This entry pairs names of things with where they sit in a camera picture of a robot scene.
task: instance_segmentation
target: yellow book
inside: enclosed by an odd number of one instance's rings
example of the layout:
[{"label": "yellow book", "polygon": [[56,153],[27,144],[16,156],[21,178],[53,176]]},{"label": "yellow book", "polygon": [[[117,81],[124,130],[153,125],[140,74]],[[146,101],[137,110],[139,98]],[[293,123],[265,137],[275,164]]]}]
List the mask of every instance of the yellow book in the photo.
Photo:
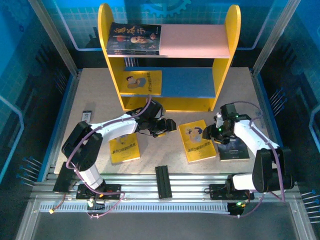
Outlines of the yellow book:
[{"label": "yellow book", "polygon": [[179,126],[188,163],[212,158],[217,155],[212,141],[202,138],[202,132],[205,128],[205,120],[189,122]]},{"label": "yellow book", "polygon": [[140,158],[137,134],[123,135],[109,141],[111,163],[119,164]]},{"label": "yellow book", "polygon": [[162,71],[124,71],[121,94],[161,95]]}]

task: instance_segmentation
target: book cover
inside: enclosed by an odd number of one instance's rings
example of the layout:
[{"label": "book cover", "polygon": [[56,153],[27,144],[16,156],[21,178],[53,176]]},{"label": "book cover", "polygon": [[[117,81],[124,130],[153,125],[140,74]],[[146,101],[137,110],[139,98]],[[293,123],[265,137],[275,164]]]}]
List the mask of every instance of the book cover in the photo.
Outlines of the book cover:
[{"label": "book cover", "polygon": [[218,144],[220,161],[248,160],[250,158],[247,145],[239,138],[231,138],[226,145]]},{"label": "book cover", "polygon": [[124,71],[121,94],[161,95],[162,71]]},{"label": "book cover", "polygon": [[111,163],[119,164],[140,158],[137,134],[127,134],[109,141]]},{"label": "book cover", "polygon": [[212,141],[202,138],[202,132],[205,128],[205,120],[185,123],[179,126],[188,163],[212,158],[217,155]]},{"label": "book cover", "polygon": [[111,24],[106,46],[108,54],[159,55],[161,25]]}]

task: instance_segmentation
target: gray floor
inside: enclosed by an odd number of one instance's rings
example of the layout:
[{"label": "gray floor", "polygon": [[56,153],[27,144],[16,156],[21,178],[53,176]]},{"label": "gray floor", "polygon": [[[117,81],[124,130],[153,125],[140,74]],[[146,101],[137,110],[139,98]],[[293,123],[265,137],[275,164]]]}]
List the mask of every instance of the gray floor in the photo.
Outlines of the gray floor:
[{"label": "gray floor", "polygon": [[295,240],[290,209],[264,203],[243,219],[207,213],[41,213],[34,240]]}]

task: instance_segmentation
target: beige table surface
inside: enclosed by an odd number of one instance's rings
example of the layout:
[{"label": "beige table surface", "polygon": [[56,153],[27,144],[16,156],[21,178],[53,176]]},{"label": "beige table surface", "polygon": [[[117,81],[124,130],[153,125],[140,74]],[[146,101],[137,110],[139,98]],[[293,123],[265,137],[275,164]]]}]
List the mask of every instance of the beige table surface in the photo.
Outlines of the beige table surface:
[{"label": "beige table surface", "polygon": [[[177,126],[201,119],[204,119],[208,126],[214,123],[213,117],[220,106],[234,101],[250,101],[259,105],[247,67],[229,69],[214,112],[167,112],[165,117],[173,119]],[[252,118],[258,113],[254,106],[244,103],[237,103],[236,109],[239,114],[248,114]],[[105,122],[124,113],[107,68],[83,69],[62,144],[76,124],[81,121],[82,112],[86,110],[92,111],[91,123]],[[255,124],[268,136],[262,120],[255,121]],[[245,173],[253,169],[254,156],[251,151],[249,151],[250,160],[220,162],[219,154],[217,154],[216,157],[188,164],[178,130],[158,138],[138,134],[138,144],[141,158],[117,165],[111,164],[109,144],[103,145],[95,163],[99,172],[154,173],[155,167],[162,165],[168,165],[170,173]],[[60,151],[54,173],[59,173],[66,160]]]}]

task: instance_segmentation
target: blue shelf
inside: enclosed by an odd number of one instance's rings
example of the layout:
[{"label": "blue shelf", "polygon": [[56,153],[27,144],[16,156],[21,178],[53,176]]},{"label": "blue shelf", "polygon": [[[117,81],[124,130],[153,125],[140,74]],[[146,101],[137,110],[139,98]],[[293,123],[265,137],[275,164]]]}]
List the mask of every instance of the blue shelf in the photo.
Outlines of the blue shelf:
[{"label": "blue shelf", "polygon": [[[162,71],[162,91],[155,98],[216,97],[212,67],[126,67],[126,71]],[[123,97],[133,95],[121,94]]]}]

